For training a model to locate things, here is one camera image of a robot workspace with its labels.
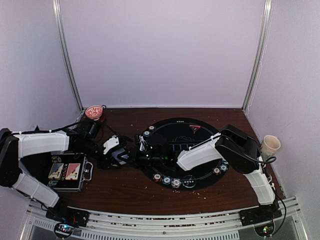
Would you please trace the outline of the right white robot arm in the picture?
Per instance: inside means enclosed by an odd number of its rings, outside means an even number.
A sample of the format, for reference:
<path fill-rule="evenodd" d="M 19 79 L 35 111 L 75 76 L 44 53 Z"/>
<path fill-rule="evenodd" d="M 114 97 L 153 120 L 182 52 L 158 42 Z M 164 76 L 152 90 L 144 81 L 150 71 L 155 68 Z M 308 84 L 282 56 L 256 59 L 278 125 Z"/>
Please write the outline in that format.
<path fill-rule="evenodd" d="M 249 181 L 258 200 L 259 220 L 268 220 L 279 209 L 272 177 L 265 170 L 277 158 L 274 155 L 263 158 L 259 144 L 232 125 L 181 151 L 171 150 L 164 136 L 147 131 L 137 136 L 137 144 L 130 149 L 128 159 L 137 167 L 154 169 L 154 180 L 174 189 L 193 188 L 199 179 L 191 171 L 219 161 L 218 166 L 212 167 L 214 176 L 233 168 Z"/>

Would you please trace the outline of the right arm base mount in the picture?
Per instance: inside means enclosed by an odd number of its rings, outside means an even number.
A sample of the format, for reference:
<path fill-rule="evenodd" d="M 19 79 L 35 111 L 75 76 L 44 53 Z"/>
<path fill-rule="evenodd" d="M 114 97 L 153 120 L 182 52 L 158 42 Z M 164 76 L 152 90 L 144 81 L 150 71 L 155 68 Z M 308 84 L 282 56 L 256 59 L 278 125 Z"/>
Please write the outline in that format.
<path fill-rule="evenodd" d="M 272 221 L 281 216 L 282 211 L 280 209 L 266 206 L 245 209 L 239 212 L 239 218 L 243 227 Z"/>

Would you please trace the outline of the blue card deck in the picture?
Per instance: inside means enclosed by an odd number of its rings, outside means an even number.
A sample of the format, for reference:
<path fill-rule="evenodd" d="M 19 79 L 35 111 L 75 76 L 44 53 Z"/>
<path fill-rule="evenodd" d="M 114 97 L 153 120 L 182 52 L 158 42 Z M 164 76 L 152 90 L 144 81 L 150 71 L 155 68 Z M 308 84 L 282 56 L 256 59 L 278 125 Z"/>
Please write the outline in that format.
<path fill-rule="evenodd" d="M 120 164 L 124 165 L 127 163 L 127 159 L 129 158 L 128 151 L 124 148 L 119 148 L 114 151 L 111 156 Z"/>

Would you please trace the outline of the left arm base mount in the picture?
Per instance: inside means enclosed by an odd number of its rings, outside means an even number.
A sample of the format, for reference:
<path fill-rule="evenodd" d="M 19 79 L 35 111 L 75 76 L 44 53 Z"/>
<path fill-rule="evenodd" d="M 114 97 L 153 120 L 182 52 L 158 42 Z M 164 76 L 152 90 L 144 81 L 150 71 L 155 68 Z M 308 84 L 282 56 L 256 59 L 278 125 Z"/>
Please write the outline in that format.
<path fill-rule="evenodd" d="M 90 213 L 85 210 L 67 207 L 65 210 L 49 208 L 45 217 L 57 222 L 66 223 L 73 227 L 86 227 Z"/>

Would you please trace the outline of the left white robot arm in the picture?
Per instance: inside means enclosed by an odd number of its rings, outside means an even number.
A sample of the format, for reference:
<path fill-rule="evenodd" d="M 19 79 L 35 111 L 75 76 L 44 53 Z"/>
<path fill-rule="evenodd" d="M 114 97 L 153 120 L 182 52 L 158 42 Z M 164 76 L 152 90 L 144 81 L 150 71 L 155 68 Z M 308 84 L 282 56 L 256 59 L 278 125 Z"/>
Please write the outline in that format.
<path fill-rule="evenodd" d="M 49 130 L 0 130 L 0 185 L 29 196 L 46 207 L 61 222 L 72 218 L 72 211 L 61 203 L 58 193 L 42 183 L 39 170 L 47 169 L 52 153 L 84 154 L 97 161 L 102 169 L 118 166 L 110 155 L 112 150 L 131 141 L 125 135 L 106 126 L 113 136 L 102 144 L 94 141 L 99 121 L 78 121 Z"/>

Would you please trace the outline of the red black all-in triangle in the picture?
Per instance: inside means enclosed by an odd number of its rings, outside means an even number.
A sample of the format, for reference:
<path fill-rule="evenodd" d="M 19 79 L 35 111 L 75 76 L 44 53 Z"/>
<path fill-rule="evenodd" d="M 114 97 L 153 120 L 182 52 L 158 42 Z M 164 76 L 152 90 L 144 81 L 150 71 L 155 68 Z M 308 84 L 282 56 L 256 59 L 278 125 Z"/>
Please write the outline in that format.
<path fill-rule="evenodd" d="M 194 134 L 195 134 L 198 130 L 201 129 L 201 126 L 200 126 L 200 125 L 190 124 L 189 127 L 191 128 L 191 130 L 193 131 Z"/>

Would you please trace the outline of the green white chips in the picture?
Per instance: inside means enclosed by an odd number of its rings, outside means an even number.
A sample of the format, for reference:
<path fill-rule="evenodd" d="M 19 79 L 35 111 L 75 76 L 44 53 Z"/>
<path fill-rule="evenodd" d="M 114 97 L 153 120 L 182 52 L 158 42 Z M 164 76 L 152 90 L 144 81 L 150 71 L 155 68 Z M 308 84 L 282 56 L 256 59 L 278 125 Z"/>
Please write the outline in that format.
<path fill-rule="evenodd" d="M 226 172 L 228 170 L 228 165 L 226 164 L 221 164 L 219 166 L 219 169 L 222 171 L 222 172 Z"/>
<path fill-rule="evenodd" d="M 165 176 L 163 179 L 162 179 L 162 183 L 164 185 L 169 185 L 171 183 L 172 179 L 168 176 Z"/>
<path fill-rule="evenodd" d="M 148 136 L 150 136 L 150 134 L 151 134 L 151 132 L 148 131 L 148 130 L 146 130 L 146 131 L 144 131 L 144 132 L 142 133 L 142 135 L 143 135 L 144 137 L 148 137 Z"/>

